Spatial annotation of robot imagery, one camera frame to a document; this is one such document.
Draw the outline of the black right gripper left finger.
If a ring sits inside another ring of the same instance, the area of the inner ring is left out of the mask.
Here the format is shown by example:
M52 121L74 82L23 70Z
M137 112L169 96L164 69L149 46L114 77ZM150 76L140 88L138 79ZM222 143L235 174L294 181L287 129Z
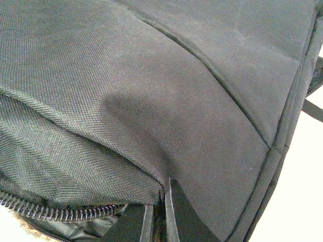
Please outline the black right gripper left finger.
M108 232L104 242L150 242L153 235L153 206L130 204Z

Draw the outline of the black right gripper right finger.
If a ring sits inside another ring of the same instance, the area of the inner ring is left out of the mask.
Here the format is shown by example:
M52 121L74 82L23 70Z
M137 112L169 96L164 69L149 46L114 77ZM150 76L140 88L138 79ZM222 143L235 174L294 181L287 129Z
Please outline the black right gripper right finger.
M180 184L171 178L166 188L165 211L167 241L219 241L200 220Z

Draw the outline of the black student backpack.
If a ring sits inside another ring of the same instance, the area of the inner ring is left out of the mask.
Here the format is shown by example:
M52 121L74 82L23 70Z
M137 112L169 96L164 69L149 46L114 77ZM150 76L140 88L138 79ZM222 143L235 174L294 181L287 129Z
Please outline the black student backpack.
M102 241L127 205L167 241L175 179L248 241L320 65L322 1L1 1L1 206Z

